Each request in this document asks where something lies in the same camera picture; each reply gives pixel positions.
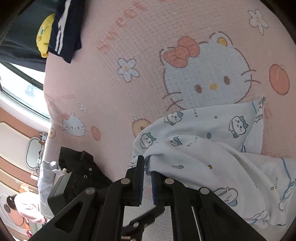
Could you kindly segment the light blue cartoon print shorts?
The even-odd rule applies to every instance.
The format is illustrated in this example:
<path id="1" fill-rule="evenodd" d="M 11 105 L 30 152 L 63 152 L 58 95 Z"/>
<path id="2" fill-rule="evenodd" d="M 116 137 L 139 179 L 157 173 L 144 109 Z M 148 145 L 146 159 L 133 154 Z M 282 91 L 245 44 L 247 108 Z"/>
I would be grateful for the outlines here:
<path id="1" fill-rule="evenodd" d="M 261 154 L 266 97 L 252 102 L 170 113 L 143 129 L 131 167 L 145 158 L 186 187 L 207 187 L 250 224 L 287 224 L 295 192 L 295 160 Z"/>

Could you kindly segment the person in pink clothes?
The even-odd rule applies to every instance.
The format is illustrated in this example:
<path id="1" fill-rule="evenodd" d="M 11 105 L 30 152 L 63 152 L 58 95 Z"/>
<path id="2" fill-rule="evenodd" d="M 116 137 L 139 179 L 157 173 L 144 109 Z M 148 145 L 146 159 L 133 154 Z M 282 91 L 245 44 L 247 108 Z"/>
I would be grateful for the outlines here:
<path id="1" fill-rule="evenodd" d="M 40 198 L 33 192 L 23 192 L 6 198 L 9 208 L 16 210 L 23 218 L 33 223 L 42 225 L 47 223 L 47 218 L 41 214 Z"/>

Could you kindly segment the black garment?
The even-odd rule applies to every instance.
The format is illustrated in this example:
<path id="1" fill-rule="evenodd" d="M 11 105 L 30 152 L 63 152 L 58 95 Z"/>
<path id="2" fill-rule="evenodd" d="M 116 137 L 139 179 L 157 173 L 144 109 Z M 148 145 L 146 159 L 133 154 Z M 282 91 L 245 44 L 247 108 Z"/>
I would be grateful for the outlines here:
<path id="1" fill-rule="evenodd" d="M 96 189 L 107 188 L 112 181 L 100 170 L 91 154 L 86 151 L 76 151 L 67 147 L 61 147 L 59 154 L 59 166 L 67 172 L 73 172 L 90 181 Z"/>

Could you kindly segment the white cloth at lower left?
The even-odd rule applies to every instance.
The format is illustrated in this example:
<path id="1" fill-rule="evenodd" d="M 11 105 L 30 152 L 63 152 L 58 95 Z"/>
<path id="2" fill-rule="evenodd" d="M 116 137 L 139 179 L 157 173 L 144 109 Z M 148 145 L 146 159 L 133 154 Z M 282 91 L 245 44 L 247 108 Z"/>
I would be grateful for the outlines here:
<path id="1" fill-rule="evenodd" d="M 58 170 L 58 163 L 56 161 L 42 161 L 37 183 L 40 198 L 40 212 L 48 219 L 52 219 L 54 217 L 47 199 L 54 185 L 56 176 L 54 170 L 56 169 Z"/>

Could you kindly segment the pink white Hello Kitty blanket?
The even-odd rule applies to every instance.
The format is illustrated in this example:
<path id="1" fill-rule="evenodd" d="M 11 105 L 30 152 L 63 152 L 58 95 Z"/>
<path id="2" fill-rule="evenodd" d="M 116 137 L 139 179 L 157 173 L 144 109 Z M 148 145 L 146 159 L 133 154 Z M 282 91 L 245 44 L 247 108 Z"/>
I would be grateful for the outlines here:
<path id="1" fill-rule="evenodd" d="M 177 111 L 266 97 L 261 154 L 295 160 L 295 40 L 260 1 L 89 1 L 70 64 L 49 54 L 44 94 L 61 147 L 91 154 L 122 178 L 138 134 Z M 287 224 L 262 228 L 281 240 Z"/>

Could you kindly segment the navy garment with white stripes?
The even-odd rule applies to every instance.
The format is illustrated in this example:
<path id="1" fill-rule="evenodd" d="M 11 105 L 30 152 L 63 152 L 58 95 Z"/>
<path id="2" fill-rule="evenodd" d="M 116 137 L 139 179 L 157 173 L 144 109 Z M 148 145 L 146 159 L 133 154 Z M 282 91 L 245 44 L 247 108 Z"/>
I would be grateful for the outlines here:
<path id="1" fill-rule="evenodd" d="M 68 64 L 81 49 L 81 29 L 85 0 L 61 0 L 57 3 L 48 51 Z"/>

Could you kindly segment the dark green curtain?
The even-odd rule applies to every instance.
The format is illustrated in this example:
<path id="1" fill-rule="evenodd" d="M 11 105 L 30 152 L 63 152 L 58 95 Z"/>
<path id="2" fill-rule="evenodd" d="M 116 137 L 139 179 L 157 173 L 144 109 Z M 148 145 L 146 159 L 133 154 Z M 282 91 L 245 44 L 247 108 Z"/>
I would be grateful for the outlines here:
<path id="1" fill-rule="evenodd" d="M 1 61 L 44 72 L 36 36 L 57 1 L 1 1 Z"/>

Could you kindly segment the yellow chick plush toy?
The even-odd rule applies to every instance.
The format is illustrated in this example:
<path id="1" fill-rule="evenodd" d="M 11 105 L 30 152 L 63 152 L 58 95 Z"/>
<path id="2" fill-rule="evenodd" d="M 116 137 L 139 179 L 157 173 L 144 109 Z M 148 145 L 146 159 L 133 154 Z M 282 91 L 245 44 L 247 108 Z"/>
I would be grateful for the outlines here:
<path id="1" fill-rule="evenodd" d="M 54 18 L 55 14 L 50 14 L 49 16 L 47 16 L 41 24 L 36 36 L 36 45 L 42 58 L 48 57 L 48 46 L 50 42 Z"/>

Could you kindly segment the window with dark frame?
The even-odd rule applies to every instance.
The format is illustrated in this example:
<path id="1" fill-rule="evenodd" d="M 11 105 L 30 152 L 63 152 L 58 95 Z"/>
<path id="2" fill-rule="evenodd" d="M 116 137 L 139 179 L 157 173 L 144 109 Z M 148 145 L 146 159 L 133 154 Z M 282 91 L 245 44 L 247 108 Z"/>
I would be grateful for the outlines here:
<path id="1" fill-rule="evenodd" d="M 1 91 L 23 107 L 49 120 L 44 97 L 46 73 L 1 61 Z"/>

